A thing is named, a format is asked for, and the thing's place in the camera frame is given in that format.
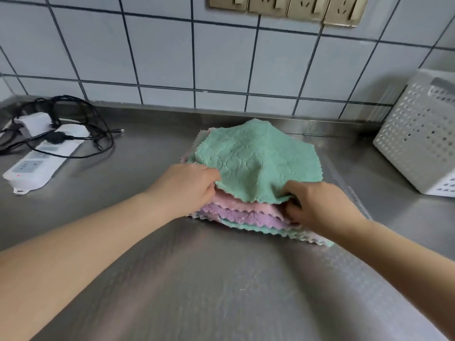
forearm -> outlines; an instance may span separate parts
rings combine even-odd
[[[26,341],[142,238],[167,223],[136,195],[0,252],[0,335]]]
[[[337,243],[375,269],[455,340],[455,262],[372,221],[357,230]]]

person's left hand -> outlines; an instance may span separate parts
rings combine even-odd
[[[197,211],[215,195],[217,169],[202,164],[174,164],[144,193],[169,213],[171,219]]]

gold wall outlet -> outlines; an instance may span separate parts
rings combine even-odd
[[[246,12],[248,0],[208,0],[208,7]]]
[[[289,0],[250,0],[249,11],[283,18],[288,4]]]
[[[297,20],[321,21],[329,0],[291,0],[287,17]]]
[[[356,27],[368,0],[330,0],[323,23]]]

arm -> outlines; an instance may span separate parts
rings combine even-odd
[[[2,339],[32,338],[135,243],[206,204],[219,179],[200,164],[173,165],[147,191],[0,252]]]
[[[288,181],[288,215],[360,258],[455,340],[455,262],[367,220],[333,184]]]

power strip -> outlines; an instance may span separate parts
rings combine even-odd
[[[63,125],[57,131],[76,137],[88,137],[90,135],[83,125]],[[85,140],[66,140],[61,144],[51,144],[43,141],[36,148],[44,152],[69,156]],[[31,190],[42,188],[52,178],[54,172],[65,162],[66,158],[54,157],[53,155],[31,151],[16,165],[3,174],[3,178],[9,181],[13,192],[17,195],[25,195]]]

